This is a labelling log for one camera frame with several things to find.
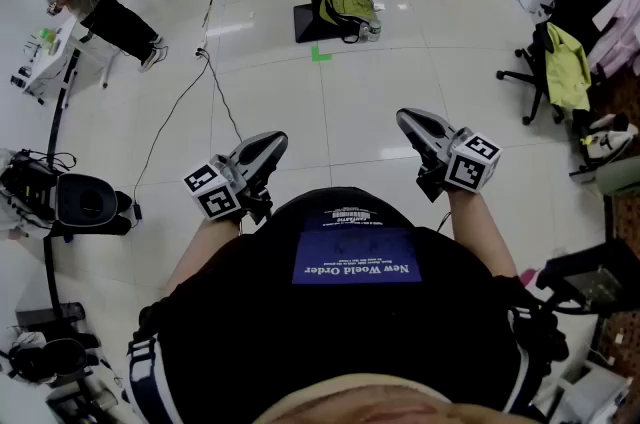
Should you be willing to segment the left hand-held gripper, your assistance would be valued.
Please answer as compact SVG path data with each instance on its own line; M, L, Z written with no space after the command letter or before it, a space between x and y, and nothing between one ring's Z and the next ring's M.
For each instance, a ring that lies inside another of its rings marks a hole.
M260 224L271 216L267 184L287 147L288 136L282 131L252 136L230 154L216 154L199 165L183 183L207 221L248 215Z

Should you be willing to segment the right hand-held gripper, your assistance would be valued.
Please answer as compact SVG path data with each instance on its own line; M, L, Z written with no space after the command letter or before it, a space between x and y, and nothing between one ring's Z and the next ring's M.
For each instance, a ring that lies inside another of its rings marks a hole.
M398 110L396 122L420 155L416 183L430 201L447 189L477 194L493 176L501 148L486 136L416 108Z

